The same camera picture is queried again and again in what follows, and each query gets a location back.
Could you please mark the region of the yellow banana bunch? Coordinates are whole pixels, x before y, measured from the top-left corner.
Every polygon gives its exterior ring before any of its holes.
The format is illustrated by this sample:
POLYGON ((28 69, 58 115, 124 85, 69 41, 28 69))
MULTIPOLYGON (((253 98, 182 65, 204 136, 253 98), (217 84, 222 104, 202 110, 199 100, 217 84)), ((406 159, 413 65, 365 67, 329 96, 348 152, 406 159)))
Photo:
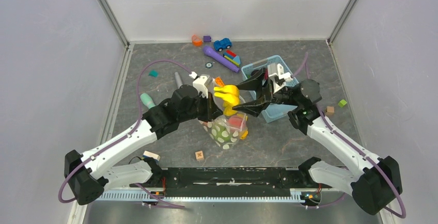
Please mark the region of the yellow banana bunch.
POLYGON ((233 108, 240 104, 239 89, 235 85, 224 85, 223 87, 214 87, 214 96, 224 101, 223 114, 233 116, 237 113, 233 108))

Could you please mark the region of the light blue plastic basket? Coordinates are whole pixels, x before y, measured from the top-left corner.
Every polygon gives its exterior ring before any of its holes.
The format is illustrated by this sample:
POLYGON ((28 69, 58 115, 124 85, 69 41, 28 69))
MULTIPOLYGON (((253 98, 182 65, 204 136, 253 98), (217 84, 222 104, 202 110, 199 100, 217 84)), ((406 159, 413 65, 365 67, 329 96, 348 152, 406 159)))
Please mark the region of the light blue plastic basket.
MULTIPOLYGON (((289 72, 292 74, 292 71, 289 69, 287 64, 279 55, 273 55, 271 57, 247 64, 241 67, 241 74, 243 80, 247 80, 253 71, 259 70, 260 68, 266 67, 272 63, 279 63, 284 69, 284 72, 289 72)), ((280 104, 271 104, 265 110, 261 112, 261 115, 264 117, 267 123, 273 122, 275 120, 286 117, 289 111, 296 109, 295 105, 280 105, 280 104)))

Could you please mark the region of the green cabbage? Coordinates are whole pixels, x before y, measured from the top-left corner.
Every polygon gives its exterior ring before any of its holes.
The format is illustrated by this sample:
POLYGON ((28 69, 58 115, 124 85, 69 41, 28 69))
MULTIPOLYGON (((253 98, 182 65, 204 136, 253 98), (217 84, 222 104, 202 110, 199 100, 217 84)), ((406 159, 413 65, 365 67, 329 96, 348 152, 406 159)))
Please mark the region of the green cabbage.
POLYGON ((210 127, 210 135, 221 145, 236 143, 240 138, 239 130, 216 122, 210 127))

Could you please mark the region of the clear dotted zip bag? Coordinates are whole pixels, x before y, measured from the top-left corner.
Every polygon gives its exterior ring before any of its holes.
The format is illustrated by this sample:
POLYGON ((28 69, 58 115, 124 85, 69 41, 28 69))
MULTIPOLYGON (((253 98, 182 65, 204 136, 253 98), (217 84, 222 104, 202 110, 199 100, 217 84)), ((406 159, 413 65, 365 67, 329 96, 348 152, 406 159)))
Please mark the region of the clear dotted zip bag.
POLYGON ((225 115, 226 102, 222 98, 213 96, 215 104, 223 112, 216 119, 208 122, 198 121, 210 138, 223 150, 228 150, 248 135, 248 115, 238 111, 233 115, 225 115))

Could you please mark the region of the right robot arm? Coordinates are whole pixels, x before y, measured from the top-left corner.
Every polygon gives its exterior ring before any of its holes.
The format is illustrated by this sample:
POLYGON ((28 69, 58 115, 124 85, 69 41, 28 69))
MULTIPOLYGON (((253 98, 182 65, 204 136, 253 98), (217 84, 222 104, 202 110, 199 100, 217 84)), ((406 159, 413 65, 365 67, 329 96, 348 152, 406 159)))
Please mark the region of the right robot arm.
POLYGON ((370 215, 387 210, 396 200, 400 211, 394 215, 405 218, 398 162, 391 156, 383 158, 370 152, 337 128, 318 107, 322 99, 318 82, 306 79, 288 87, 286 83, 292 79, 281 69, 256 71, 237 85, 240 90, 256 92, 256 99, 234 109, 256 117, 272 104, 293 105, 294 110, 288 112, 292 126, 323 145, 344 165, 339 168, 312 157, 299 166, 299 182, 305 187, 319 183, 340 190, 370 215))

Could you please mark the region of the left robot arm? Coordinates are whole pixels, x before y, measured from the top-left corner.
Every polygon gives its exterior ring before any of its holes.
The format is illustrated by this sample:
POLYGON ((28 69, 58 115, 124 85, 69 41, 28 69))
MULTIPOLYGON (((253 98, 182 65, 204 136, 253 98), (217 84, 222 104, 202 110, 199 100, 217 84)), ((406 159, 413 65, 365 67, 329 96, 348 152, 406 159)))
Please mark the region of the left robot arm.
POLYGON ((171 98, 141 114, 139 120, 123 133, 104 144, 78 153, 72 150, 65 156, 65 185, 69 185, 74 200, 87 205, 98 199, 106 190, 147 183, 157 186, 163 172, 154 158, 144 158, 134 164, 116 164, 135 150, 153 143, 178 129, 189 120, 212 121, 222 115, 213 100, 212 88, 204 91, 183 85, 171 98))

